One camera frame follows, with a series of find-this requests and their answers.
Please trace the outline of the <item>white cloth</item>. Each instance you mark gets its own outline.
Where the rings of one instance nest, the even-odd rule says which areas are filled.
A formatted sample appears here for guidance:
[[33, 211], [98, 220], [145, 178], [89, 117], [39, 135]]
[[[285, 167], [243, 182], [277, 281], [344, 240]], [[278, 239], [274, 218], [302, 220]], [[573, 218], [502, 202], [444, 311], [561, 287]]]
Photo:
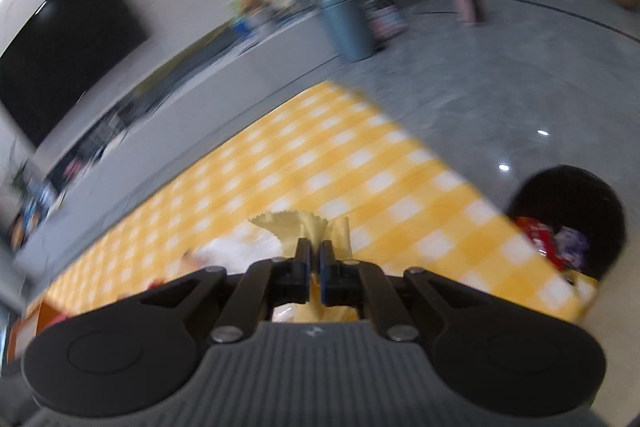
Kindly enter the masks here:
[[269, 232], [254, 237], [219, 237], [209, 243], [189, 249], [182, 256], [183, 265], [192, 271], [208, 267], [223, 267], [228, 274], [244, 273], [254, 262], [281, 257], [282, 245]]

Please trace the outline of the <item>yellow checkered tablecloth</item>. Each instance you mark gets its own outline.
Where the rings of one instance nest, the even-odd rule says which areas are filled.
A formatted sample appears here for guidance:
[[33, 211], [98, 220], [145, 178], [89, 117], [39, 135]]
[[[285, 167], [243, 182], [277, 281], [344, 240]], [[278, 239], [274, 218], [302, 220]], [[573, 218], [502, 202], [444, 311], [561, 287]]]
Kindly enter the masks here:
[[254, 239], [250, 219], [278, 210], [347, 219], [352, 254], [387, 273], [421, 265], [566, 321], [597, 295], [376, 106], [322, 82], [180, 173], [36, 296], [67, 313], [99, 308], [180, 277], [189, 249]]

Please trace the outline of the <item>marble TV console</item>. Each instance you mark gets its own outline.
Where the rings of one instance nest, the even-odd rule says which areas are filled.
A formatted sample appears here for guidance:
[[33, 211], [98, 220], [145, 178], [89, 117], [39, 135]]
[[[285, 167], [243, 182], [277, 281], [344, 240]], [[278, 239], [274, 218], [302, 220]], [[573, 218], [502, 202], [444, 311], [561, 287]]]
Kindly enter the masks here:
[[32, 279], [62, 270], [168, 180], [340, 66], [312, 13], [186, 82], [67, 192], [14, 265]]

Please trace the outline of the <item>orange open storage box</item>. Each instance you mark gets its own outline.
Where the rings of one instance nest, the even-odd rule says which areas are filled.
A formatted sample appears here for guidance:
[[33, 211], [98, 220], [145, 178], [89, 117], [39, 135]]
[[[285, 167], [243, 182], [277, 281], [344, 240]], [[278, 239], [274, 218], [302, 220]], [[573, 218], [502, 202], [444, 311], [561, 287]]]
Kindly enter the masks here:
[[43, 329], [66, 319], [67, 314], [58, 309], [48, 300], [43, 299], [32, 305], [24, 317], [18, 319], [11, 327], [6, 361], [17, 360], [28, 347], [29, 343], [38, 336]]

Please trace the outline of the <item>pink woven basket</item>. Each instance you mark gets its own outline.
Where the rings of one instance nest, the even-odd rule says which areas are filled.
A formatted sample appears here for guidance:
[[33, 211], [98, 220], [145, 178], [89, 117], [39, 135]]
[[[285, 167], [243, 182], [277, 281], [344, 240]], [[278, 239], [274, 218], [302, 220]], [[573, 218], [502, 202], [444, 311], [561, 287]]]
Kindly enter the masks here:
[[401, 12], [388, 0], [368, 0], [364, 2], [373, 37], [378, 41], [393, 39], [408, 27]]

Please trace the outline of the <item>grey cylindrical trash bin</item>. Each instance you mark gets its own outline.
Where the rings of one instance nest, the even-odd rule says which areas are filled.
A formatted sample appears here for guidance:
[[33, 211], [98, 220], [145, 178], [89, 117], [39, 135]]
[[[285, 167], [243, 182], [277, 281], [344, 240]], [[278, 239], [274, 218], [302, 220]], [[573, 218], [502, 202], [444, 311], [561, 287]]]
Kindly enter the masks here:
[[347, 62], [375, 54], [375, 38], [359, 0], [318, 0], [318, 5], [326, 30]]

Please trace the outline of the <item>teddy bear plush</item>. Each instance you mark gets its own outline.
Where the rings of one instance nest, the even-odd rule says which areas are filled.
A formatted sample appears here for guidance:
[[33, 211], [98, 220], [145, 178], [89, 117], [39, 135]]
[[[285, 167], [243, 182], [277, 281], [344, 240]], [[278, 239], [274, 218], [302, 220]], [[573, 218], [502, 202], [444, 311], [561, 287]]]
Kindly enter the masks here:
[[266, 16], [264, 0], [240, 0], [240, 19], [261, 25]]

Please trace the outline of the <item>small pink heater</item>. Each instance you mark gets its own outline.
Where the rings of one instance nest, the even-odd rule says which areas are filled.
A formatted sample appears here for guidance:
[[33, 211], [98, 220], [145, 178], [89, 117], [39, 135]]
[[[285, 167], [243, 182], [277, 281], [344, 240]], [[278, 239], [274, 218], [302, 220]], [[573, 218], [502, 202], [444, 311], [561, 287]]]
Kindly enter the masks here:
[[485, 0], [454, 0], [458, 19], [466, 26], [484, 24], [487, 20]]

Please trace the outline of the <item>black wall television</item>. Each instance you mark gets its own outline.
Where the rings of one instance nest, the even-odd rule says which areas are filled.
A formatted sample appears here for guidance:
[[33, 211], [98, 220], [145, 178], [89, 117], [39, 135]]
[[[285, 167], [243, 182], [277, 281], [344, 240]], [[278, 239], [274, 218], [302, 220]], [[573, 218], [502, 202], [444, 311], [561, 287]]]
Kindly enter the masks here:
[[148, 38], [126, 0], [46, 0], [1, 55], [1, 104], [38, 146]]

